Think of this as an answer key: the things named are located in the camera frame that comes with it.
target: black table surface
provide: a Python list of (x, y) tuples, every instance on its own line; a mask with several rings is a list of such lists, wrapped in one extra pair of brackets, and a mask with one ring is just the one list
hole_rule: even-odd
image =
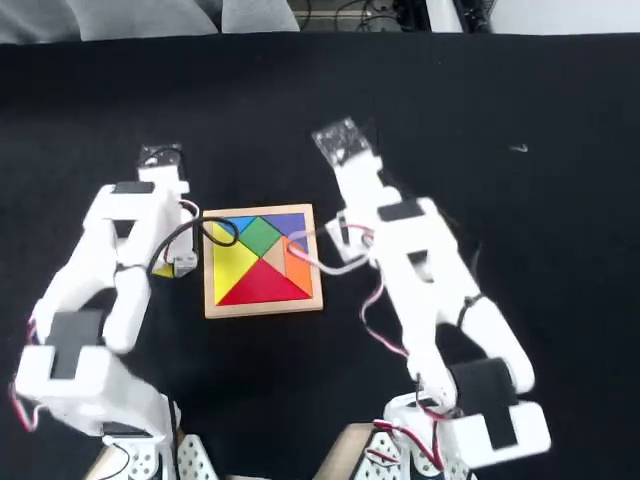
[[(634, 35), (0, 47), (2, 380), (93, 196), (135, 178), (141, 144), (182, 142), (204, 208), (310, 202), (323, 223), (342, 202), (310, 132), (351, 115), (395, 177), (483, 242), (480, 284), (536, 370), (526, 398), (544, 407), (552, 450), (481, 478), (631, 478), (639, 55)], [(327, 238), (319, 248), (337, 262)], [(154, 283), (125, 362), (175, 396), (221, 472), (310, 478), (347, 424), (411, 391), (357, 317), (375, 273), (323, 282), (322, 312), (232, 320), (203, 318), (200, 272)], [(397, 332), (386, 298), (372, 321)], [(478, 355), (455, 333), (438, 340), (448, 362)], [(4, 397), (0, 422), (3, 478), (80, 478), (100, 448), (46, 414), (22, 432)]]

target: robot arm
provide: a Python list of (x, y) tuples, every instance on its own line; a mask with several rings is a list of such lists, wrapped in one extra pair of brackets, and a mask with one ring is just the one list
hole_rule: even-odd
[[(161, 479), (174, 480), (173, 431), (180, 412), (132, 375), (118, 354), (135, 346), (149, 303), (147, 269), (156, 249), (192, 214), (180, 204), (188, 184), (179, 180), (176, 165), (140, 165), (139, 178), (105, 185), (96, 195), (73, 254), (36, 304), (41, 345), (25, 347), (15, 389), (87, 435), (130, 452), (144, 451), (155, 462), (145, 478), (157, 478), (159, 472)], [(155, 267), (195, 268), (192, 243), (189, 229), (166, 247)], [(86, 309), (104, 289), (114, 289), (110, 311)]]
[[(455, 237), (428, 198), (403, 199), (383, 182), (383, 165), (351, 119), (314, 134), (332, 166), (346, 208), (327, 224), (344, 261), (368, 255), (380, 269), (402, 326), (407, 368), (422, 398), (462, 418), (439, 423), (444, 450), (470, 467), (546, 451), (549, 433), (542, 409), (518, 402), (531, 390), (531, 362), (497, 306), (482, 295), (458, 254)], [(366, 245), (344, 227), (360, 224), (374, 233)], [(441, 323), (457, 326), (488, 359), (448, 368), (435, 343)], [(392, 400), (385, 418), (412, 427), (425, 442), (433, 420), (415, 397)]]

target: orange triangle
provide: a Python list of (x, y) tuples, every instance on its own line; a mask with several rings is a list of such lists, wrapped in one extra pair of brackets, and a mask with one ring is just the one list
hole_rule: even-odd
[(288, 278), (277, 272), (263, 259), (259, 259), (218, 302), (218, 305), (283, 302), (308, 298), (309, 295), (296, 287)]
[(285, 241), (284, 262), (287, 278), (295, 283), (299, 288), (306, 292), (309, 296), (313, 296), (313, 285), (311, 283), (311, 267), (301, 258), (296, 257), (289, 251), (291, 248), (304, 251), (296, 242)]

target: red wire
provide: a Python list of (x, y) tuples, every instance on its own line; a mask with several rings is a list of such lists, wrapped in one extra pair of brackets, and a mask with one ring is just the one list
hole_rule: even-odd
[(397, 458), (393, 458), (392, 456), (387, 455), (386, 453), (379, 452), (378, 450), (374, 450), (373, 448), (367, 448), (366, 453), (370, 453), (372, 455), (380, 457), (382, 460), (384, 460), (386, 462), (390, 462), (390, 463), (394, 463), (394, 464), (395, 463), (400, 463)]
[(418, 436), (415, 433), (413, 433), (411, 430), (409, 430), (408, 428), (395, 426), (395, 425), (393, 425), (393, 424), (391, 424), (389, 422), (385, 422), (385, 421), (382, 421), (382, 420), (374, 420), (373, 421), (373, 425), (374, 425), (374, 427), (379, 428), (380, 430), (384, 430), (386, 432), (397, 430), (400, 433), (404, 433), (407, 437), (409, 437), (411, 439), (411, 441), (413, 443), (415, 443), (415, 445), (418, 447), (418, 449), (424, 454), (425, 457), (427, 457), (427, 459), (438, 470), (443, 470), (444, 466), (442, 464), (442, 460), (440, 458), (440, 455), (438, 454), (437, 457), (434, 456), (427, 449), (427, 447), (425, 447), (424, 443), (422, 443), (420, 438), (418, 438)]
[(431, 440), (431, 450), (433, 451), (433, 457), (438, 462), (437, 464), (440, 465), (440, 470), (444, 470), (444, 462), (442, 461), (442, 456), (440, 455), (440, 442), (438, 442), (437, 428), (438, 422), (433, 422), (433, 438)]
[(429, 417), (431, 417), (431, 419), (433, 419), (436, 422), (443, 422), (444, 420), (448, 420), (449, 419), (449, 417), (447, 415), (444, 415), (442, 413), (434, 412), (430, 408), (427, 408), (427, 407), (425, 407), (423, 405), (420, 405), (419, 403), (418, 403), (418, 405), (420, 406), (420, 408), (422, 409), (422, 411), (424, 413), (426, 413)]

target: blue triangle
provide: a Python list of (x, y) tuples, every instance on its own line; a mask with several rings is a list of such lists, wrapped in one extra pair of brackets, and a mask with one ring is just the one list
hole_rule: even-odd
[[(226, 219), (233, 222), (235, 226), (238, 227), (238, 232), (242, 233), (244, 229), (247, 228), (249, 224), (256, 219), (256, 217), (226, 217)], [(231, 229), (231, 227), (225, 225), (224, 223), (221, 223), (220, 226), (231, 235), (233, 235), (233, 230)]]
[[(262, 218), (273, 225), (285, 237), (288, 237), (293, 232), (299, 232), (306, 229), (304, 213), (277, 213), (274, 215), (262, 215)], [(309, 246), (307, 245), (306, 238), (301, 238), (296, 241), (305, 252), (309, 253)]]

